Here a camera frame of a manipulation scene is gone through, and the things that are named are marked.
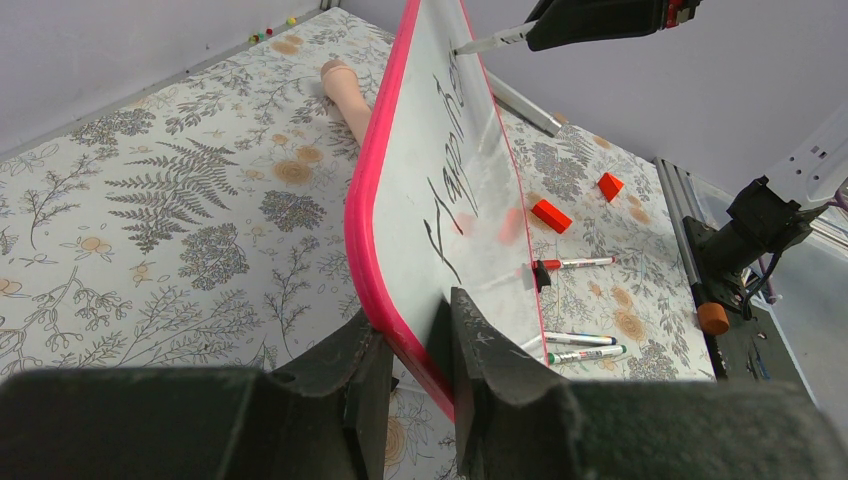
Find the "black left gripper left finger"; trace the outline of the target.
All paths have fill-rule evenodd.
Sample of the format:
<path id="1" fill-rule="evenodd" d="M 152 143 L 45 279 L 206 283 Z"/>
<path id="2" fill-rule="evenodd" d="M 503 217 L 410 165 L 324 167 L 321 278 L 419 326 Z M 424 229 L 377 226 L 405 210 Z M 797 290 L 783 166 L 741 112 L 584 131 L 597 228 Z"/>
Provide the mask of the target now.
<path id="1" fill-rule="evenodd" d="M 56 369 L 1 386 L 5 479 L 379 479 L 393 355 L 363 313 L 285 365 Z"/>

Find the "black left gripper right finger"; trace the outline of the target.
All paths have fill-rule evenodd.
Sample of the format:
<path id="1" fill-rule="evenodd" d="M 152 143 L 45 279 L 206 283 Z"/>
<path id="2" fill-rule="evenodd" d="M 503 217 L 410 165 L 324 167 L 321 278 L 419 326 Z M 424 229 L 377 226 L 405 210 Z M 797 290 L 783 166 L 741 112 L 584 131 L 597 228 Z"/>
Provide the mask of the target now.
<path id="1" fill-rule="evenodd" d="M 451 291 L 458 472 L 467 479 L 843 479 L 847 451 L 775 383 L 570 381 Z"/>

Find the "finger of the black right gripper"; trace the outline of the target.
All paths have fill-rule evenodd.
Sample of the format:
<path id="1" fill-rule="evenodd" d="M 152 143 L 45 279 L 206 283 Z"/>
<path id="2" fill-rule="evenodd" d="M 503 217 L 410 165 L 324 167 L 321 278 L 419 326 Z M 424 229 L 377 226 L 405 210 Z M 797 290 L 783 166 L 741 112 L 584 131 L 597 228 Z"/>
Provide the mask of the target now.
<path id="1" fill-rule="evenodd" d="M 675 28 L 694 18 L 700 0 L 540 1 L 527 20 L 532 51 L 564 45 L 637 38 Z"/>

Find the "black whiteboard marker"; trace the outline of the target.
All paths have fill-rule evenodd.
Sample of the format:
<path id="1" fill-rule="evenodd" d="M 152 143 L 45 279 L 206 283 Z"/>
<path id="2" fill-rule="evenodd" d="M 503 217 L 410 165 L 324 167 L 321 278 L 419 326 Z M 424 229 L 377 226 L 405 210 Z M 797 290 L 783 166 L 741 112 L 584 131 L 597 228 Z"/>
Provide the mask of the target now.
<path id="1" fill-rule="evenodd" d="M 527 34 L 535 27 L 536 21 L 524 23 L 505 30 L 501 30 L 490 36 L 472 40 L 453 50 L 454 55 L 477 54 L 502 46 L 524 42 Z"/>

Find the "pink framed whiteboard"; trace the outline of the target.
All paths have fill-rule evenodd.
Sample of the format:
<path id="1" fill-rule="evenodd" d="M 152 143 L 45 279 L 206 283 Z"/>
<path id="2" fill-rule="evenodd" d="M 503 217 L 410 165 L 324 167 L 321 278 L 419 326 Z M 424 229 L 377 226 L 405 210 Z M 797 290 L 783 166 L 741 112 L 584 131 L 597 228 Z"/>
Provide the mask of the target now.
<path id="1" fill-rule="evenodd" d="M 405 5 L 346 199 L 355 290 L 413 378 L 454 413 L 453 288 L 521 346 L 542 329 L 517 163 L 460 1 Z"/>

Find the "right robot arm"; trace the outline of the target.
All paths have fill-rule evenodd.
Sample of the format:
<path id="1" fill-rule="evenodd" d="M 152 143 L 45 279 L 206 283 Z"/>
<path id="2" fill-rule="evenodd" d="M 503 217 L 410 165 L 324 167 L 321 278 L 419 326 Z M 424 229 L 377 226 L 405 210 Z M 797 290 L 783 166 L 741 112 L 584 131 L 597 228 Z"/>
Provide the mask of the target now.
<path id="1" fill-rule="evenodd" d="M 532 51 L 612 39 L 642 37 L 694 18 L 697 1 L 540 1 L 515 38 Z M 701 286 L 738 285 L 742 271 L 770 254 L 774 261 L 810 235 L 828 207 L 846 207 L 847 107 L 841 105 L 791 154 L 753 180 L 727 209 L 721 229 L 698 233 L 683 220 Z"/>

